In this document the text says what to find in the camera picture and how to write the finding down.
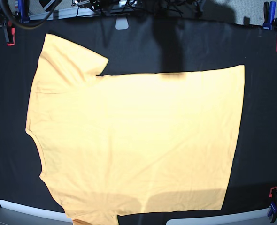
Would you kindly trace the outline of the yellow t-shirt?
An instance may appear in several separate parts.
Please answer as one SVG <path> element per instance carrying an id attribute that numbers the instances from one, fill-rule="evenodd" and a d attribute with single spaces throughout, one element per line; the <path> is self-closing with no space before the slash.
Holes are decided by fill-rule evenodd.
<path id="1" fill-rule="evenodd" d="M 220 210 L 242 115 L 245 67 L 103 75 L 108 59 L 46 34 L 26 133 L 41 180 L 75 225 Z"/>

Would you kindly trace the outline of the red black clamp left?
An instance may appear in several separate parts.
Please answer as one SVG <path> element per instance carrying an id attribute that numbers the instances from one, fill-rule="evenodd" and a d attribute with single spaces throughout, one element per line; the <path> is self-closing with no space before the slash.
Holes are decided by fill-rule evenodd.
<path id="1" fill-rule="evenodd" d="M 11 21 L 4 20 L 2 23 L 2 28 L 4 31 L 5 41 L 7 46 L 15 45 L 15 28 Z"/>

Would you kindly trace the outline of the red black clamp bottom right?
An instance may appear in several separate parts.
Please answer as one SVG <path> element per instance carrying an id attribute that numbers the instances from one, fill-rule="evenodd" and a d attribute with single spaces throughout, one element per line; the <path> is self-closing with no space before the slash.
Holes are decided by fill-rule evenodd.
<path id="1" fill-rule="evenodd" d="M 269 198 L 272 198 L 273 192 L 277 190 L 277 186 L 271 187 L 269 191 Z"/>

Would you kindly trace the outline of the blue clamp top left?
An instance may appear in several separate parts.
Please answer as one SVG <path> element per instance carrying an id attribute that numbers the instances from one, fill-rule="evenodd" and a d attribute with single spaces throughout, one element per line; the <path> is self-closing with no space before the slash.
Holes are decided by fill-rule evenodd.
<path id="1" fill-rule="evenodd" d="M 30 21 L 30 18 L 29 18 L 30 1 L 29 0 L 16 0 L 16 3 L 17 3 L 17 9 L 18 9 L 17 13 L 18 13 L 20 22 L 28 23 Z"/>

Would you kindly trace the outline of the blue clamp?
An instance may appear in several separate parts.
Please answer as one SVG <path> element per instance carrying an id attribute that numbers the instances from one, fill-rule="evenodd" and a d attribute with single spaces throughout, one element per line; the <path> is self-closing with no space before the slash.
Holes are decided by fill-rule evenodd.
<path id="1" fill-rule="evenodd" d="M 30 18 L 29 18 L 30 1 L 29 0 L 16 0 L 16 3 L 17 3 L 17 9 L 18 9 L 17 13 L 18 13 L 20 22 L 28 23 L 30 21 Z"/>
<path id="2" fill-rule="evenodd" d="M 264 2 L 263 13 L 264 23 L 263 28 L 266 30 L 274 30 L 277 27 L 277 18 L 275 17 L 276 2 Z"/>
<path id="3" fill-rule="evenodd" d="M 274 223 L 277 219 L 277 191 L 273 192 L 273 196 L 270 202 L 270 210 L 267 216 L 269 219 L 271 219 L 271 223 Z"/>

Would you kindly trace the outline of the blue clamp top right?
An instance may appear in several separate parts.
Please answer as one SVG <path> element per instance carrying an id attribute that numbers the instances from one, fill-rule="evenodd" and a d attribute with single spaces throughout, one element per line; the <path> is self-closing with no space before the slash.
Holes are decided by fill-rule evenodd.
<path id="1" fill-rule="evenodd" d="M 277 18 L 275 17 L 276 2 L 264 2 L 263 13 L 264 23 L 263 28 L 266 30 L 274 30 L 277 27 Z"/>

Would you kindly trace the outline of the blue clamp bottom right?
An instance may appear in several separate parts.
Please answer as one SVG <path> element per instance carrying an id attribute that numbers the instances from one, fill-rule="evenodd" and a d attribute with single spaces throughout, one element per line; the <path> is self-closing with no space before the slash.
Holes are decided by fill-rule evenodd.
<path id="1" fill-rule="evenodd" d="M 273 196 L 270 202 L 270 210 L 267 216 L 269 219 L 271 219 L 271 223 L 274 223 L 277 219 L 277 191 L 273 192 Z"/>

